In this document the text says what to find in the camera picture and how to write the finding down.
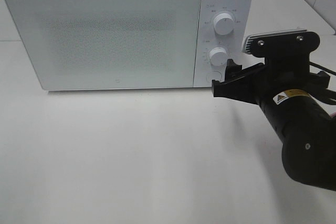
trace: microwave control panel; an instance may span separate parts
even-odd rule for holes
[[[201,0],[194,87],[224,81],[227,59],[239,63],[251,0]]]

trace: microwave oven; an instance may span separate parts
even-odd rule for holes
[[[5,0],[44,90],[210,87],[251,0]]]

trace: white table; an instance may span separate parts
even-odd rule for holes
[[[285,1],[253,0],[247,34],[307,27],[312,60],[336,69],[334,31]],[[1,224],[335,223],[336,193],[286,175],[258,106],[210,89],[45,92],[2,0],[0,17]]]

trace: white knob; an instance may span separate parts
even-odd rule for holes
[[[219,35],[227,35],[234,29],[235,19],[230,13],[221,13],[214,18],[214,28]]]
[[[228,59],[228,53],[223,47],[215,47],[209,54],[210,63],[214,66],[222,66]]]

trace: warning label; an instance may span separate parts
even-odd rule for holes
[[[279,105],[291,97],[309,97],[309,94],[300,89],[289,89],[277,94],[275,97],[273,97],[273,100],[276,105]]]

